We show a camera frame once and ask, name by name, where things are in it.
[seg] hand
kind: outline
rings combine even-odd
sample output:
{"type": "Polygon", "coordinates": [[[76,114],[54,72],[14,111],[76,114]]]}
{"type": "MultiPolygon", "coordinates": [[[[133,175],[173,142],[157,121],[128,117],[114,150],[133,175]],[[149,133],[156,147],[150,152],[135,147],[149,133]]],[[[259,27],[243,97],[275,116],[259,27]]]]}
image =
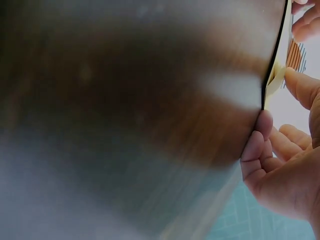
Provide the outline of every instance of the hand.
{"type": "Polygon", "coordinates": [[[292,14],[295,15],[307,5],[314,6],[306,11],[303,17],[292,26],[292,34],[297,43],[320,34],[320,0],[294,0],[292,14]]]}
{"type": "Polygon", "coordinates": [[[268,209],[312,222],[320,215],[320,81],[290,68],[285,81],[310,110],[311,136],[291,125],[277,131],[262,111],[241,156],[243,181],[268,209]]]}

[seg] finger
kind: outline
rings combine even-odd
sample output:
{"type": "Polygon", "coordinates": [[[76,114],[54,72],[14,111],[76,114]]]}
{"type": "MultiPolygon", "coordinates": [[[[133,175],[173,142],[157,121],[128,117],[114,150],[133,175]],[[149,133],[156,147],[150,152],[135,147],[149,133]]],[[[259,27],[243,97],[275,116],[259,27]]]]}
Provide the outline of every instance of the finger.
{"type": "Polygon", "coordinates": [[[278,169],[284,165],[280,159],[273,157],[272,145],[270,139],[264,142],[263,150],[260,156],[261,167],[266,173],[269,173],[275,169],[278,169]]]}
{"type": "Polygon", "coordinates": [[[302,152],[302,149],[298,145],[290,141],[283,133],[275,128],[272,129],[270,141],[273,152],[284,162],[289,161],[296,154],[302,152]]]}
{"type": "Polygon", "coordinates": [[[291,7],[291,13],[292,15],[297,14],[300,10],[302,10],[304,8],[304,4],[299,4],[297,2],[292,3],[292,7],[291,7]]]}
{"type": "Polygon", "coordinates": [[[320,17],[313,19],[309,24],[306,24],[295,31],[293,34],[294,40],[297,43],[305,42],[311,37],[320,34],[320,17]]]}
{"type": "Polygon", "coordinates": [[[294,0],[297,4],[306,4],[308,2],[308,0],[294,0]]]}
{"type": "Polygon", "coordinates": [[[312,138],[312,147],[320,146],[320,94],[313,100],[309,115],[309,129],[312,138]]]}
{"type": "Polygon", "coordinates": [[[285,85],[301,105],[310,110],[320,93],[320,81],[288,67],[285,71],[285,85]]]}
{"type": "Polygon", "coordinates": [[[320,17],[320,4],[315,5],[314,7],[310,8],[308,11],[304,13],[304,15],[299,18],[298,21],[296,21],[292,25],[292,34],[295,36],[296,32],[303,27],[304,25],[307,25],[311,23],[311,21],[315,18],[320,17]]]}
{"type": "Polygon", "coordinates": [[[305,4],[299,4],[298,2],[293,2],[291,7],[291,13],[293,15],[297,14],[299,11],[301,11],[305,6],[314,5],[315,0],[309,0],[305,4]]]}
{"type": "Polygon", "coordinates": [[[254,188],[257,182],[266,175],[259,160],[263,147],[263,135],[254,131],[243,150],[240,161],[243,181],[249,189],[254,188]]]}
{"type": "Polygon", "coordinates": [[[263,110],[256,121],[255,130],[260,132],[266,141],[271,134],[273,124],[274,121],[271,113],[267,110],[263,110]]]}
{"type": "Polygon", "coordinates": [[[302,150],[306,150],[312,143],[310,135],[298,130],[290,124],[282,125],[279,132],[285,135],[291,142],[298,145],[302,150]]]}

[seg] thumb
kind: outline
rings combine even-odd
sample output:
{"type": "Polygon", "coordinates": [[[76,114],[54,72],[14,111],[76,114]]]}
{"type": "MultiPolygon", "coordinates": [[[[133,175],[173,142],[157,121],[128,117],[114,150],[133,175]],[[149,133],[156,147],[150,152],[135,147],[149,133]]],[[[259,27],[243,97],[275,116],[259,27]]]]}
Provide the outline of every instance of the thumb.
{"type": "Polygon", "coordinates": [[[320,81],[288,67],[285,71],[285,85],[301,105],[310,110],[320,94],[320,81]]]}
{"type": "Polygon", "coordinates": [[[320,146],[320,80],[287,68],[285,84],[303,107],[310,110],[309,128],[312,147],[320,146]]]}

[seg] reflective surface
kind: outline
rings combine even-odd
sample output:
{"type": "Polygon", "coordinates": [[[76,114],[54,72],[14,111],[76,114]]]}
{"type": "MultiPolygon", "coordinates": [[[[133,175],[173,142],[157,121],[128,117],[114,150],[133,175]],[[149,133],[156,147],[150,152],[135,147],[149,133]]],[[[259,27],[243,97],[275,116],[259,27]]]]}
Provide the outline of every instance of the reflective surface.
{"type": "Polygon", "coordinates": [[[7,2],[2,237],[203,238],[240,178],[284,5],[7,2]]]}

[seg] masking tape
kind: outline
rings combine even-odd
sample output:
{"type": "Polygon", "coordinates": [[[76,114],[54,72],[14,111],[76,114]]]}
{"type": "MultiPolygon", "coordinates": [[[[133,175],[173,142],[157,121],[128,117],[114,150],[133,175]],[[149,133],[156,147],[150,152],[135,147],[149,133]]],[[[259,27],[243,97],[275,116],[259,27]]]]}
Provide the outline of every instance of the masking tape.
{"type": "Polygon", "coordinates": [[[276,91],[281,87],[281,84],[285,79],[286,69],[287,68],[285,66],[280,65],[278,62],[274,64],[275,77],[266,87],[265,104],[264,104],[265,109],[269,108],[270,99],[276,93],[276,91]]]}

